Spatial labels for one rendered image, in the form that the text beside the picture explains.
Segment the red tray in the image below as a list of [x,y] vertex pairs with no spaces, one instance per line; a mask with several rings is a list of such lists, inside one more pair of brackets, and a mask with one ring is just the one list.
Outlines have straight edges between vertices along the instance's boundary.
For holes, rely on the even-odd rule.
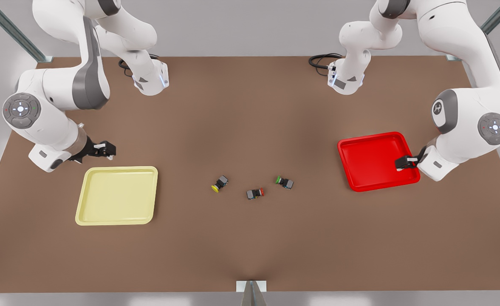
[[414,184],[420,180],[416,168],[397,171],[395,160],[411,155],[405,137],[399,132],[343,139],[337,148],[347,182],[356,192]]

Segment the pale yellow tray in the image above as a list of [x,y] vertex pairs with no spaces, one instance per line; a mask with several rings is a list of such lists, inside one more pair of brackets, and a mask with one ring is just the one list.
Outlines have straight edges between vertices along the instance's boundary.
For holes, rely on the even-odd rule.
[[158,171],[152,166],[96,167],[85,173],[78,225],[140,225],[153,218]]

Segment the silver frame post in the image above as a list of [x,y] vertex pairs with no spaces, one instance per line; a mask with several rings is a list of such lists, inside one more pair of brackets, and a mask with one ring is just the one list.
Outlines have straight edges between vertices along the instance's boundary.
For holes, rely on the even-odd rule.
[[52,56],[46,56],[0,9],[0,27],[16,41],[36,62],[50,63]]
[[263,292],[267,292],[265,280],[238,280],[236,292],[242,292],[243,298],[240,306],[267,306]]
[[500,0],[466,0],[475,23],[481,30],[500,39]]

